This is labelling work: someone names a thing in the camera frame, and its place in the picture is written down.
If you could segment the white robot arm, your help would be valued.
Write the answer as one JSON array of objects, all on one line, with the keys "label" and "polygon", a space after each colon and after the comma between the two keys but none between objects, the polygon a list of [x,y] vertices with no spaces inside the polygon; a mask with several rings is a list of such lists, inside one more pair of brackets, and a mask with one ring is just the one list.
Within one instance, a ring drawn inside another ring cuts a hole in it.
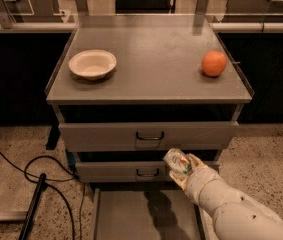
[{"label": "white robot arm", "polygon": [[219,240],[283,240],[278,214],[228,185],[198,157],[171,149],[163,160],[188,199],[212,218]]}]

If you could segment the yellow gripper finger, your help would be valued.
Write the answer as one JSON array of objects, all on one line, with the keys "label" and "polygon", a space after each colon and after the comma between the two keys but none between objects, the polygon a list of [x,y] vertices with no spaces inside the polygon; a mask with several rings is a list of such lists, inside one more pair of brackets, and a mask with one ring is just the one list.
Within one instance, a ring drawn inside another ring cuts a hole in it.
[{"label": "yellow gripper finger", "polygon": [[188,181],[187,175],[170,171],[169,176],[182,190],[186,189],[187,181]]},{"label": "yellow gripper finger", "polygon": [[193,172],[207,168],[207,165],[197,156],[193,154],[187,154],[187,158],[190,161],[191,169]]}]

